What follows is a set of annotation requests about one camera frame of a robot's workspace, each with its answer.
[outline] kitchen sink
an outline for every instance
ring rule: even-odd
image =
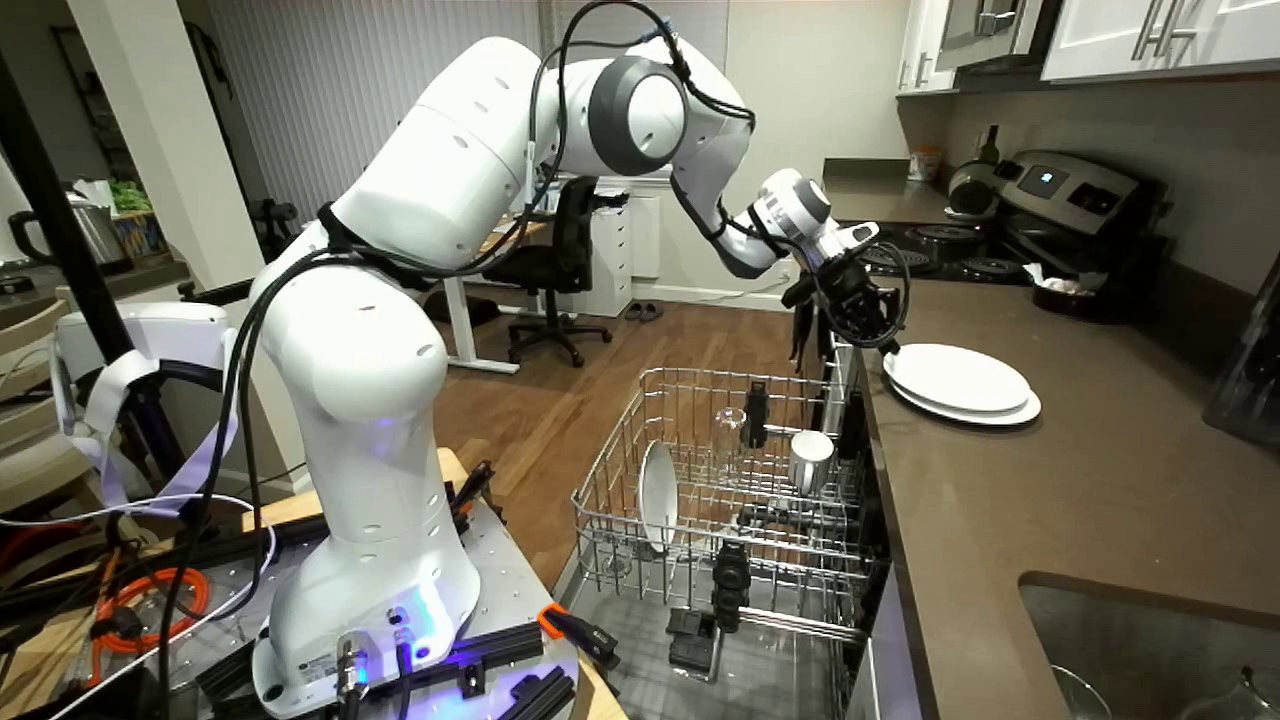
[[[1050,664],[1092,685],[1116,720],[1172,719],[1230,691],[1243,665],[1280,667],[1280,619],[1261,628],[1107,588],[1024,580],[1020,592]]]

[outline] black chair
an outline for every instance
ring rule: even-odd
[[[520,354],[526,347],[552,340],[568,350],[575,368],[581,368],[586,361],[568,336],[590,333],[599,334],[604,342],[613,341],[613,333],[608,328],[579,325],[556,309],[557,292],[591,290],[591,210],[595,181],[596,178],[589,177],[573,178],[561,188],[549,246],[517,247],[511,251],[511,258],[484,273],[485,279],[517,284],[529,291],[529,295],[538,295],[538,291],[547,293],[545,323],[512,323],[507,327],[511,334],[507,359],[512,363],[520,363]],[[521,333],[529,334],[521,338]]]

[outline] black pole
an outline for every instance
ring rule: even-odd
[[[133,350],[133,340],[129,338],[97,261],[76,224],[58,173],[45,152],[40,133],[36,132],[4,56],[0,56],[0,149],[4,149],[18,186],[40,219],[49,251],[58,259],[102,357],[108,363],[115,361]],[[182,468],[183,456],[169,419],[160,407],[157,382],[156,378],[134,383],[125,407],[146,438],[156,466],[168,479]]]

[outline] dish rack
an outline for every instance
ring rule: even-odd
[[[712,447],[713,416],[745,407],[753,383],[763,383],[768,397],[767,439],[726,456]],[[716,555],[726,541],[739,542],[751,569],[742,621],[837,643],[865,641],[855,621],[877,564],[861,546],[868,451],[841,459],[837,450],[827,484],[808,497],[787,479],[791,436],[814,428],[836,441],[838,425],[829,419],[842,414],[844,402],[842,383],[686,368],[645,372],[572,496],[584,584],[710,610]],[[648,523],[662,533],[660,543],[650,542],[637,507],[640,464],[653,441],[669,445],[677,477],[677,520]]]

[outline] digital display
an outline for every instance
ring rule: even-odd
[[[1070,173],[1057,168],[1032,165],[1032,169],[1027,170],[1027,176],[1023,177],[1023,182],[1018,183],[1018,190],[1048,200],[1069,177],[1071,177]]]

